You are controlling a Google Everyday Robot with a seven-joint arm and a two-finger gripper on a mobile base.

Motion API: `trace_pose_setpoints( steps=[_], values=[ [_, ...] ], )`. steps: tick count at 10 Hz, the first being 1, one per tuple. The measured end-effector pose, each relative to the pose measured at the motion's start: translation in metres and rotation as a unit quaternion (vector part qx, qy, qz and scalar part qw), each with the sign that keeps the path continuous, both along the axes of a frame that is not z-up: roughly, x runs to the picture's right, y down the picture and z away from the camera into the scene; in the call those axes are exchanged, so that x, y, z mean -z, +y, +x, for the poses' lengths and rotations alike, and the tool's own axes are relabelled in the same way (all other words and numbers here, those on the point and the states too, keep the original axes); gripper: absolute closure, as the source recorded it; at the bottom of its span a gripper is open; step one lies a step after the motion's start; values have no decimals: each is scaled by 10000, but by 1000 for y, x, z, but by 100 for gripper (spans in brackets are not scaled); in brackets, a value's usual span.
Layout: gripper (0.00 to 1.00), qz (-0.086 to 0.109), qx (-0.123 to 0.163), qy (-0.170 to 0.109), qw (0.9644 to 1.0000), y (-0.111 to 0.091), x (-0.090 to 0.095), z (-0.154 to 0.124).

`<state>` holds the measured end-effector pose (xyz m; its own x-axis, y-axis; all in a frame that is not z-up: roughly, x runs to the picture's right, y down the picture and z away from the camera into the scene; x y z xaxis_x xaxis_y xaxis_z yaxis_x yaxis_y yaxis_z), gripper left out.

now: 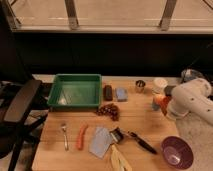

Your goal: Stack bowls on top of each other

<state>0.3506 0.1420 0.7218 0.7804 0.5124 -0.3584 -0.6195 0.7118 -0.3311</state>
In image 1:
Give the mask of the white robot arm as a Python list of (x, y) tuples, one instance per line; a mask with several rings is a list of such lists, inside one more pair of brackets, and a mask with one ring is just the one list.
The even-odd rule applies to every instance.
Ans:
[(211, 92), (211, 84), (203, 78), (175, 86), (171, 91), (167, 116), (176, 120), (194, 113), (213, 125), (213, 101), (209, 99)]

